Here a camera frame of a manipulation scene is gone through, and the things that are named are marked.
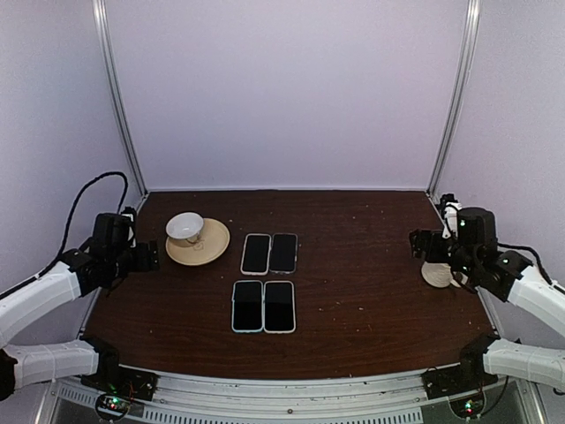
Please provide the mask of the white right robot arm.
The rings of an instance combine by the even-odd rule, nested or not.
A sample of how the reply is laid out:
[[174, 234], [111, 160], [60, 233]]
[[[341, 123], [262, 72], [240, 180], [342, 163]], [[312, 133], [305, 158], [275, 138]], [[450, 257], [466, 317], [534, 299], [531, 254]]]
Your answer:
[[501, 243], [492, 211], [447, 203], [440, 230], [412, 231], [411, 254], [431, 285], [489, 300], [494, 330], [470, 341], [453, 370], [461, 390], [502, 375], [564, 390], [564, 287], [531, 247]]

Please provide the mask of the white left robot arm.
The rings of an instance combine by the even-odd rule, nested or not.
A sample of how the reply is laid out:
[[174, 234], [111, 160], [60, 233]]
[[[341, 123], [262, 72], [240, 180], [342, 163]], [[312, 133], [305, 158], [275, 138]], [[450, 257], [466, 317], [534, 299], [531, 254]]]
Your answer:
[[117, 348], [98, 337], [60, 344], [12, 343], [21, 331], [62, 305], [91, 292], [114, 291], [131, 273], [159, 268], [155, 241], [135, 237], [133, 208], [99, 214], [92, 236], [78, 249], [59, 254], [48, 271], [1, 295], [1, 398], [38, 382], [84, 376], [96, 388], [116, 393], [127, 383]]

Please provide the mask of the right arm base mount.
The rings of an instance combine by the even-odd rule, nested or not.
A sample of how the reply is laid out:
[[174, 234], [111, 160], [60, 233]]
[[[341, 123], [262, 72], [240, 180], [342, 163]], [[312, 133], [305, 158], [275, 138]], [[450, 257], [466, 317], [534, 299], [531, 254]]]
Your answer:
[[428, 368], [421, 379], [429, 400], [448, 398], [452, 413], [465, 420], [486, 411], [485, 388], [499, 380], [485, 371], [481, 353], [465, 353], [458, 365]]

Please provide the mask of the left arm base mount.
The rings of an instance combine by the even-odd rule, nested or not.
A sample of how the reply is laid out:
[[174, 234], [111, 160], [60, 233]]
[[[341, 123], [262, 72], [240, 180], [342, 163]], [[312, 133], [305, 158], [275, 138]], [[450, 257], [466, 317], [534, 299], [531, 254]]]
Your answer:
[[98, 372], [82, 375], [80, 382], [100, 391], [94, 410], [104, 421], [115, 423], [132, 410], [143, 408], [143, 401], [152, 401], [157, 386], [155, 373], [118, 366], [109, 374]]

